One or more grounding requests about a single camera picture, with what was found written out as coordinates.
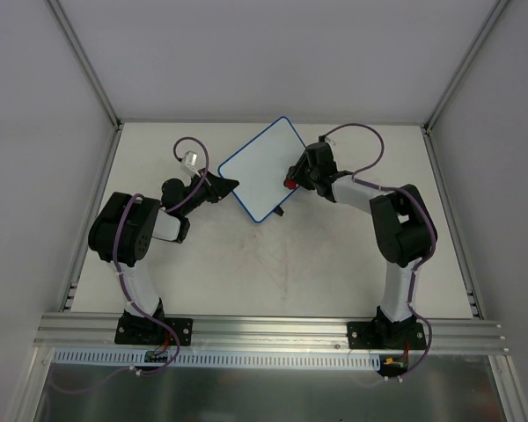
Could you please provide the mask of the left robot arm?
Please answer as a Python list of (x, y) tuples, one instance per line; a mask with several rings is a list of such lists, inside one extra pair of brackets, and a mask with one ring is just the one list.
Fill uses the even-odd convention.
[(215, 204), (239, 187), (235, 179), (196, 172), (185, 185), (166, 180), (159, 200), (141, 194), (113, 193), (92, 224), (88, 246), (108, 263), (126, 300), (124, 315), (136, 319), (136, 333), (148, 343), (166, 332), (164, 305), (142, 264), (152, 238), (182, 243), (190, 230), (187, 216), (200, 205)]

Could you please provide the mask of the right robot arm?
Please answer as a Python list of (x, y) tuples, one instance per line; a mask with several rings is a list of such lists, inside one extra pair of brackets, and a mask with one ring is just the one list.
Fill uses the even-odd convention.
[(429, 350), (432, 328), (414, 310), (413, 301), (418, 272), (435, 252), (437, 232), (416, 186), (379, 186), (340, 171), (325, 142), (305, 148), (289, 168), (284, 185), (301, 186), (371, 217), (376, 245), (386, 262), (385, 290), (371, 321), (347, 324), (348, 347)]

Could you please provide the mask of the blue framed whiteboard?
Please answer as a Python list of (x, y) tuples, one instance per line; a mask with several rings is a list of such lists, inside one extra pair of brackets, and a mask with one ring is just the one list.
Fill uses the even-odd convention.
[(282, 116), (225, 159), (217, 172), (239, 182), (234, 196), (253, 222), (261, 223), (293, 194), (284, 180), (304, 149), (299, 133)]

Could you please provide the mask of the red whiteboard eraser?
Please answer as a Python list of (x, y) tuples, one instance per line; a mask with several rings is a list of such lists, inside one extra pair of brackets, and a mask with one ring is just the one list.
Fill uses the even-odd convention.
[(283, 185), (288, 188), (289, 190), (295, 190), (297, 188), (297, 183), (293, 180), (292, 176), (294, 174), (295, 167), (290, 166), (288, 173), (285, 177), (285, 180), (283, 181)]

